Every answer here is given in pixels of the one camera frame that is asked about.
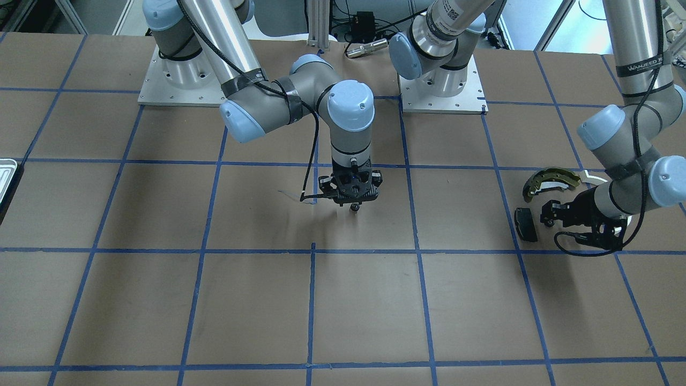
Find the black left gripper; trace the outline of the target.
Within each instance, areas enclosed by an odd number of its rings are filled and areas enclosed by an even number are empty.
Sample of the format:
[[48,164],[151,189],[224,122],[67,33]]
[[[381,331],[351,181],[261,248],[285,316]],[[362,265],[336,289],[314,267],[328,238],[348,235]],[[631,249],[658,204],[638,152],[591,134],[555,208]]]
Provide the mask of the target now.
[[564,248],[559,244],[559,235],[570,235],[576,243],[604,249],[606,251],[621,251],[624,249],[624,236],[627,232],[627,217],[606,217],[595,204],[596,188],[583,191],[574,201],[561,203],[550,200],[541,208],[540,223],[546,227],[553,227],[557,220],[563,222],[563,227],[584,225],[591,228],[585,234],[558,232],[555,234],[555,244],[559,250]]

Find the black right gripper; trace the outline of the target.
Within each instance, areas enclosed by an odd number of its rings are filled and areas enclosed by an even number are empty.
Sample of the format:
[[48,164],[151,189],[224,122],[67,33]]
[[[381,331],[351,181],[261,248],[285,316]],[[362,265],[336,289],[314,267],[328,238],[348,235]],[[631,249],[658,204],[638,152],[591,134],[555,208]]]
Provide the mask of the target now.
[[361,203],[378,198],[382,183],[383,177],[379,169],[362,166],[355,172],[352,168],[334,166],[330,176],[318,178],[321,190],[318,197],[331,199],[340,206],[350,203],[351,212],[354,212],[355,204],[355,212],[358,212]]

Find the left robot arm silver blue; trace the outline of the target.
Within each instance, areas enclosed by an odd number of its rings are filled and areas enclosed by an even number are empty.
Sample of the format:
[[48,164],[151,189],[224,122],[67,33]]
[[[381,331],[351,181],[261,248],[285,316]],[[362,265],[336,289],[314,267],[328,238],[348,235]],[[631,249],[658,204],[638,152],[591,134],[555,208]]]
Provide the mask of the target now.
[[[473,53],[467,32],[480,33],[490,1],[435,1],[409,28],[389,42],[400,77],[463,68]],[[663,156],[652,140],[684,116],[684,89],[674,84],[661,1],[604,1],[624,107],[611,103],[578,127],[586,148],[605,167],[609,180],[568,203],[549,201],[540,220],[547,226],[586,226],[561,231],[600,256],[622,251],[638,234],[645,212],[684,201],[684,157]]]

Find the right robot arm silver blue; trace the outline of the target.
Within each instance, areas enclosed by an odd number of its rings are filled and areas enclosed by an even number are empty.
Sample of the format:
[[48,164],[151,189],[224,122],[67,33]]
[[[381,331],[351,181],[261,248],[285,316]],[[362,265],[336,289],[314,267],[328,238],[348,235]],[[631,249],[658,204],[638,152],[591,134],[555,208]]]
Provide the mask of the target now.
[[304,54],[287,76],[269,80],[243,24],[252,1],[144,1],[163,75],[170,86],[197,90],[218,81],[220,114],[232,138],[246,143],[307,115],[329,128],[332,174],[318,178],[317,198],[358,210],[379,196],[382,174],[372,167],[374,95],[368,85],[344,80],[316,54]]

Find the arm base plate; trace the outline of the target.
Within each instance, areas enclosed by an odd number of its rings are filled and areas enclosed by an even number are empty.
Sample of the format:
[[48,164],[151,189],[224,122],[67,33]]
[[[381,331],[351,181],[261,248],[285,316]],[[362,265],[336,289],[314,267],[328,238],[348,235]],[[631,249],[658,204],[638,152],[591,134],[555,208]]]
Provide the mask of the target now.
[[438,68],[416,80],[398,77],[402,109],[409,113],[482,114],[486,97],[474,57],[458,71]]
[[218,107],[226,100],[208,59],[201,52],[188,61],[170,61],[155,47],[138,103],[157,107]]

